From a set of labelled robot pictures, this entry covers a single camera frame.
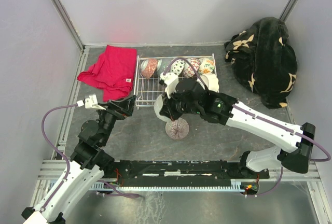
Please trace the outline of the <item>red lattice pattern bowl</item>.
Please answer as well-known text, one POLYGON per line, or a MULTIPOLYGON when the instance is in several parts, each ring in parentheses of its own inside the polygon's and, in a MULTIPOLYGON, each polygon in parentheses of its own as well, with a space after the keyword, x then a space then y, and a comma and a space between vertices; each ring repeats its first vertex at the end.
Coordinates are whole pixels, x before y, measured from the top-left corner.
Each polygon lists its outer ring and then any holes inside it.
POLYGON ((183 75, 185 78, 191 78, 196 75, 195 71, 198 71, 200 62, 196 58, 188 58, 187 61, 190 63, 190 65, 185 62, 183 75))

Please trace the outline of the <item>cream scalloped bowl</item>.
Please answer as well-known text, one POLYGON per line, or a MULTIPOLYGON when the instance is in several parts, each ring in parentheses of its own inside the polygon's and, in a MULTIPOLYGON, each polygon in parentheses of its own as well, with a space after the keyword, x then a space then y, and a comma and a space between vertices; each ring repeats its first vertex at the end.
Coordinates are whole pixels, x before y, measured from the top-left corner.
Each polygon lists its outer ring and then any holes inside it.
POLYGON ((203 81, 207 85, 207 88, 210 91, 219 92, 219 80, 215 74, 213 73, 203 74, 201 75, 201 78, 203 79, 203 81))

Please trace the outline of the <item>blue triangle pattern bowl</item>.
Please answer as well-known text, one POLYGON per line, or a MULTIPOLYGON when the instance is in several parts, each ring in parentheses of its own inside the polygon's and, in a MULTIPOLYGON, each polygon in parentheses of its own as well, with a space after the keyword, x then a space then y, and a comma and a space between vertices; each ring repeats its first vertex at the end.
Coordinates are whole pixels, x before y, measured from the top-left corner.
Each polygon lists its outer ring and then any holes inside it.
POLYGON ((172 61, 172 59, 170 59, 170 58, 159 59, 158 64, 157 64, 157 69, 156 69, 156 73, 157 73, 158 77, 165 71, 165 69, 169 66, 171 61, 172 61))

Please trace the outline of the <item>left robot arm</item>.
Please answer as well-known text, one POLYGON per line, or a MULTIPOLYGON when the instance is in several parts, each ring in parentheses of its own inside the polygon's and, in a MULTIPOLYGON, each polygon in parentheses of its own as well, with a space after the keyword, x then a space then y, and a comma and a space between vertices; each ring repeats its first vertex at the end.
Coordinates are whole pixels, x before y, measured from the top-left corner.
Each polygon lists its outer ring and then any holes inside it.
POLYGON ((62 153, 48 137, 46 142, 64 159, 66 168, 47 195, 35 206, 22 212, 25 223, 65 223, 77 202, 102 177, 115 171, 115 159, 102 148, 107 144, 116 121, 131 117, 135 96, 99 103, 91 94, 70 107, 84 107, 98 112, 98 120, 85 121, 78 135, 79 142, 70 157, 62 153))

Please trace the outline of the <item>orange flower leaf bowl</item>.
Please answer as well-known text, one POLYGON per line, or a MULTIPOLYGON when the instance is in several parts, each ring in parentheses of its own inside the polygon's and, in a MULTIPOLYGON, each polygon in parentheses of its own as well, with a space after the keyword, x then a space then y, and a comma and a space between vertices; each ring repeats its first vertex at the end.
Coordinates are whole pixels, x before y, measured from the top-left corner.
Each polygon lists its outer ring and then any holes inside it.
POLYGON ((198 73, 200 75, 213 72, 213 70, 215 68, 214 62, 209 57, 200 58, 199 62, 200 62, 200 66, 198 69, 198 73))

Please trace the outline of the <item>white wire dish rack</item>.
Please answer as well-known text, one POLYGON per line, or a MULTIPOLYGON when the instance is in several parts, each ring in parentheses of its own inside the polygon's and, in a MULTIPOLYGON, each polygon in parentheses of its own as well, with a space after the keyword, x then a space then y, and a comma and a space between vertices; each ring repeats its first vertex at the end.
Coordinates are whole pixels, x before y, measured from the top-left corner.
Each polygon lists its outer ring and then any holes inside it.
POLYGON ((137 56, 136 61, 136 74, 134 84, 134 95, 136 95, 135 105, 137 109, 145 107, 153 107, 157 97, 164 92, 165 86, 159 83, 159 76, 157 71, 150 78, 145 78, 141 74, 141 67, 145 61, 155 59, 157 61, 173 61, 177 57, 140 57, 137 56))

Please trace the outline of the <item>black diamond pattern bowl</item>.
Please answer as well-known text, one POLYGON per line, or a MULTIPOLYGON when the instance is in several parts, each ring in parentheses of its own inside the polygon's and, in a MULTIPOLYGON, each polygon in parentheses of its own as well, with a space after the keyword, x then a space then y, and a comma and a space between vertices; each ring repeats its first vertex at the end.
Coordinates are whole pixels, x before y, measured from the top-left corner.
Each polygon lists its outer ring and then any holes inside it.
POLYGON ((172 61, 170 72, 179 76, 184 69, 185 61, 182 58, 176 58, 172 61))

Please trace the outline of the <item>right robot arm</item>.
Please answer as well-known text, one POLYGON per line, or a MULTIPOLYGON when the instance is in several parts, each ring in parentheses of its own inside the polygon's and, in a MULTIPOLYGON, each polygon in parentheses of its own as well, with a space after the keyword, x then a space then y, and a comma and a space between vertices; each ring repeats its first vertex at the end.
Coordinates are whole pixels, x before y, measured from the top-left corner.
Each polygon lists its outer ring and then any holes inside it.
POLYGON ((199 82, 184 79, 173 92, 165 91, 154 103, 156 116, 165 122, 175 121, 183 114, 200 116, 209 123, 238 128, 261 137, 273 147, 243 154, 238 172, 250 178, 264 169, 284 167, 305 174, 309 170, 315 126, 279 121, 246 106, 229 95, 208 90, 199 82))

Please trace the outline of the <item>plain white bowl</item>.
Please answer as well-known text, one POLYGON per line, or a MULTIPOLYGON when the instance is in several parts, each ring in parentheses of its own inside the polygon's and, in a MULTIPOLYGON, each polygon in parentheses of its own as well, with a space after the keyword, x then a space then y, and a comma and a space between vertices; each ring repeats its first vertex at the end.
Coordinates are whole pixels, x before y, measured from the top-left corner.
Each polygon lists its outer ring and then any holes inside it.
POLYGON ((170 122, 171 119, 169 117, 163 116, 160 114, 160 111, 162 110, 163 107, 163 99, 162 99, 162 94, 157 97, 157 99, 154 102, 154 112, 156 114, 156 117, 159 120, 162 120, 164 122, 170 122))

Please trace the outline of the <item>dark scalloped floral bowl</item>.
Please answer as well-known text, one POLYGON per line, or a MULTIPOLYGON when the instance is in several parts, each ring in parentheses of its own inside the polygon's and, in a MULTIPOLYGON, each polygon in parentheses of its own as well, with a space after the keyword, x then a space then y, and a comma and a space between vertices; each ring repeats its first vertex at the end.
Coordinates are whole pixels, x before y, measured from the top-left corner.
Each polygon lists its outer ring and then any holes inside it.
POLYGON ((141 63, 141 75, 144 78, 149 79, 155 72, 158 65, 158 60, 156 59, 147 59, 141 63))

